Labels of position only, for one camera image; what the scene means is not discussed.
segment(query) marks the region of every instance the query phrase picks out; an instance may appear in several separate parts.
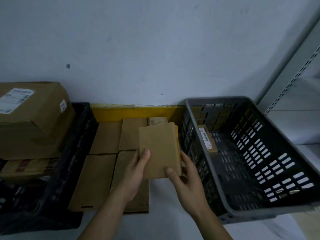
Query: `person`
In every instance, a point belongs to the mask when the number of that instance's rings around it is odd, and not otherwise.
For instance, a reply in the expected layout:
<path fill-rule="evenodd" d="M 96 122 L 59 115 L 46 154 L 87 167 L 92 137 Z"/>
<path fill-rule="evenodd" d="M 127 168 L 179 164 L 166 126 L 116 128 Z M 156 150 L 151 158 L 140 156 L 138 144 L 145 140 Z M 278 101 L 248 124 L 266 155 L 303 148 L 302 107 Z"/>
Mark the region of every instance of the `person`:
<path fill-rule="evenodd" d="M 113 239 L 126 204 L 133 200 L 138 192 L 150 154 L 150 150 L 145 149 L 139 159 L 138 151 L 135 153 L 123 178 L 80 234 L 78 240 Z M 177 191 L 183 209 L 193 218 L 204 240 L 232 240 L 206 201 L 196 166 L 182 151 L 181 159 L 185 163 L 182 171 L 187 177 L 179 177 L 172 168 L 164 170 Z"/>

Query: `yellow stripe on wall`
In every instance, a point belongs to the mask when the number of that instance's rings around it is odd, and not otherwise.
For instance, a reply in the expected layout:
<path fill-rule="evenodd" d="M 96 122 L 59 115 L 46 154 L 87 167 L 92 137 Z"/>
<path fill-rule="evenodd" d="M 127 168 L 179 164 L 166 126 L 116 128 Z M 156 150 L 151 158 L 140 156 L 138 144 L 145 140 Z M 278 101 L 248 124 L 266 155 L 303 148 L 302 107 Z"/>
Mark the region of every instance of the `yellow stripe on wall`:
<path fill-rule="evenodd" d="M 123 118 L 166 117 L 168 122 L 181 126 L 184 106 L 150 106 L 150 107 L 118 107 L 91 106 L 94 117 L 98 122 L 122 121 Z"/>

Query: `cardboard box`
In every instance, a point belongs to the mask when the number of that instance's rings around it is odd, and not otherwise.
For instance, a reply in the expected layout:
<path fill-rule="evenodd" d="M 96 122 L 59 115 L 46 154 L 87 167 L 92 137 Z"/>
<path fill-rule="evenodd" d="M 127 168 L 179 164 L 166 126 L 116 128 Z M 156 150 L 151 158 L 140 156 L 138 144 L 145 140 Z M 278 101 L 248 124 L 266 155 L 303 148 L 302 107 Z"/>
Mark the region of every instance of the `cardboard box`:
<path fill-rule="evenodd" d="M 148 125 L 161 125 L 161 124 L 167 124 L 168 120 L 166 117 L 151 117 L 148 120 Z"/>
<path fill-rule="evenodd" d="M 90 154 L 118 153 L 122 122 L 100 122 Z"/>
<path fill-rule="evenodd" d="M 137 150 L 139 148 L 139 128 L 147 125 L 147 118 L 124 118 L 119 151 Z"/>
<path fill-rule="evenodd" d="M 208 131 L 208 128 L 204 124 L 198 125 L 198 128 L 200 130 L 202 139 L 204 141 L 204 144 L 206 145 L 206 148 L 208 150 L 209 155 L 215 156 L 218 154 L 218 148 L 216 147 L 216 144 L 214 143 L 214 139 L 212 138 L 210 132 Z"/>
<path fill-rule="evenodd" d="M 85 162 L 68 209 L 97 210 L 109 195 L 116 155 L 90 155 Z"/>
<path fill-rule="evenodd" d="M 59 157 L 75 114 L 58 82 L 0 83 L 0 158 Z"/>
<path fill-rule="evenodd" d="M 115 163 L 114 174 L 112 179 L 112 185 L 110 192 L 121 181 L 127 165 L 133 159 L 135 152 L 122 151 L 118 154 L 117 161 Z M 142 181 L 137 195 L 132 201 L 130 201 L 124 210 L 124 213 L 145 213 L 149 212 L 149 181 Z"/>
<path fill-rule="evenodd" d="M 144 169 L 145 179 L 165 178 L 165 168 L 171 167 L 182 175 L 178 143 L 178 127 L 173 123 L 139 129 L 139 152 L 150 149 L 151 156 Z"/>
<path fill-rule="evenodd" d="M 11 181 L 41 179 L 48 181 L 54 172 L 58 158 L 40 158 L 24 160 L 1 160 L 0 177 Z"/>

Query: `gray plastic basket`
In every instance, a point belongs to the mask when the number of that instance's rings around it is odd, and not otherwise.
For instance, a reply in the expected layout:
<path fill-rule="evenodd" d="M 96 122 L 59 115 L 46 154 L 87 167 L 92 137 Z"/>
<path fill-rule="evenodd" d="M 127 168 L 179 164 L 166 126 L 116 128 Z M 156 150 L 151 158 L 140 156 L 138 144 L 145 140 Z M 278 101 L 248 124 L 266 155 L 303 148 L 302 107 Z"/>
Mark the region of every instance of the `gray plastic basket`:
<path fill-rule="evenodd" d="M 219 150 L 210 158 L 197 125 Z M 320 176 L 247 97 L 190 98 L 182 149 L 223 224 L 274 218 L 320 205 Z"/>

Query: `white tabletop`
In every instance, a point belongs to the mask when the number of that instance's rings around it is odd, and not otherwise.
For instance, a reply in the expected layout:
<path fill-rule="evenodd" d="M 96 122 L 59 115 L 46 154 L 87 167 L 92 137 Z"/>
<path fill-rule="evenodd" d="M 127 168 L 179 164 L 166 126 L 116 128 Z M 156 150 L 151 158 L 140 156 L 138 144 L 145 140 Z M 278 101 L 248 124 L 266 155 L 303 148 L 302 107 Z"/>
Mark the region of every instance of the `white tabletop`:
<path fill-rule="evenodd" d="M 81 226 L 73 230 L 20 233 L 0 237 L 0 240 L 16 239 L 76 239 L 95 212 L 84 214 Z M 275 219 L 226 225 L 234 240 L 305 240 L 291 215 Z M 150 181 L 148 214 L 124 215 L 115 239 L 202 239 L 192 218 L 183 210 L 173 185 L 167 179 Z"/>

